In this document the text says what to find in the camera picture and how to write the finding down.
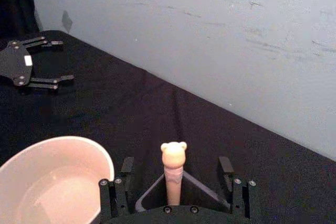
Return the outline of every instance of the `screw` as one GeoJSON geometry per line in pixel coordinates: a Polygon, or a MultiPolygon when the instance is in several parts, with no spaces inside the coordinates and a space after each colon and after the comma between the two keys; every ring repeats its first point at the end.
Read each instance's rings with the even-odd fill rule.
{"type": "Polygon", "coordinates": [[[235,183],[236,183],[236,184],[241,184],[242,181],[241,181],[239,178],[235,178],[235,183]]]}
{"type": "Polygon", "coordinates": [[[106,179],[104,179],[104,180],[102,180],[101,182],[100,182],[100,185],[102,185],[102,186],[104,186],[104,185],[106,185],[107,184],[107,180],[106,179]]]}
{"type": "Polygon", "coordinates": [[[164,207],[163,208],[163,212],[165,212],[166,214],[170,214],[172,211],[172,208],[171,207],[164,207]]]}
{"type": "Polygon", "coordinates": [[[256,185],[257,185],[257,183],[256,183],[254,180],[250,180],[248,183],[249,183],[251,186],[256,186],[256,185]]]}
{"type": "Polygon", "coordinates": [[[191,207],[190,212],[192,212],[193,214],[196,214],[196,213],[198,213],[198,208],[197,207],[191,207]]]}

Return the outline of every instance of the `bear ear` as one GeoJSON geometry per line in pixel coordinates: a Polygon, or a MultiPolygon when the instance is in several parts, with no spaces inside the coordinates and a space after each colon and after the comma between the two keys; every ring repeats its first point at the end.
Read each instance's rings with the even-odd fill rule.
{"type": "Polygon", "coordinates": [[[187,143],[186,142],[180,142],[180,146],[183,148],[183,150],[187,149],[187,143]]]}
{"type": "Polygon", "coordinates": [[[164,150],[168,147],[168,144],[167,143],[163,143],[161,145],[161,151],[164,152],[164,150]]]}

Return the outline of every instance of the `black fabric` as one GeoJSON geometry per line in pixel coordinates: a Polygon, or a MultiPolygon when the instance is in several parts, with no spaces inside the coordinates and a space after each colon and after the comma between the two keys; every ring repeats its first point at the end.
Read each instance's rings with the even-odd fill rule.
{"type": "Polygon", "coordinates": [[[34,0],[0,0],[0,38],[38,31],[34,0]]]}
{"type": "Polygon", "coordinates": [[[0,86],[0,165],[47,138],[87,137],[109,152],[116,172],[135,157],[134,203],[163,173],[160,145],[186,141],[185,170],[215,192],[219,156],[255,179],[264,223],[336,223],[334,161],[65,33],[25,38],[41,35],[63,40],[65,50],[34,55],[36,76],[74,74],[75,83],[57,95],[0,86]]]}

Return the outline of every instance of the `white label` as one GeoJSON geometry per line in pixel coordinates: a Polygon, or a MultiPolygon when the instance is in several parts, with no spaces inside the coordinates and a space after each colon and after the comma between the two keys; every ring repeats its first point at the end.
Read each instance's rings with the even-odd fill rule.
{"type": "Polygon", "coordinates": [[[25,55],[25,63],[27,67],[30,67],[33,65],[33,61],[31,59],[32,57],[30,55],[25,55]]]}

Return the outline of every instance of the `bowl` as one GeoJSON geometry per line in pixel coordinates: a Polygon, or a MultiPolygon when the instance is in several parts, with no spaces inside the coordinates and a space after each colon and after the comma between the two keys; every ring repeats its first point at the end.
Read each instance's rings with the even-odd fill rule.
{"type": "Polygon", "coordinates": [[[99,222],[102,178],[114,180],[98,143],[62,136],[34,144],[0,167],[0,223],[99,222]]]}

